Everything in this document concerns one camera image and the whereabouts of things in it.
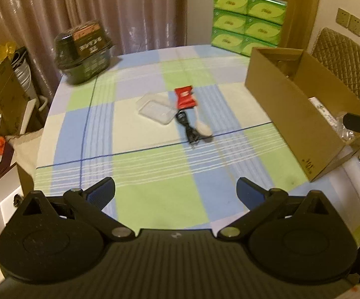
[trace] power outlet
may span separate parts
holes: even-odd
[[[336,23],[342,27],[347,28],[350,22],[350,13],[341,8],[338,9],[338,14],[336,15]]]
[[[349,30],[360,37],[360,19],[352,15],[348,26]]]

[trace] black plastic container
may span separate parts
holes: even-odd
[[[79,84],[110,64],[111,40],[97,21],[88,21],[55,38],[55,62],[68,83]]]

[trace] table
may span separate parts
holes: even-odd
[[[61,195],[106,176],[115,198],[103,211],[140,228],[212,228],[244,215],[235,184],[245,176],[291,195],[322,190],[360,244],[360,164],[309,183],[274,125],[244,86],[249,58],[209,45],[120,56],[90,81],[65,77],[54,97],[38,154],[35,189]],[[192,85],[213,142],[194,148],[175,120],[163,126],[137,113],[145,93],[175,101],[173,89]],[[187,110],[191,123],[193,110]]]

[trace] black cord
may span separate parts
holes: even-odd
[[[188,142],[190,144],[198,144],[201,135],[195,128],[189,125],[188,117],[184,110],[180,110],[176,113],[176,120],[185,127],[185,134],[187,135]]]

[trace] quilted chair cover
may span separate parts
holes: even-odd
[[[323,28],[315,42],[312,55],[360,98],[358,44],[332,29]]]

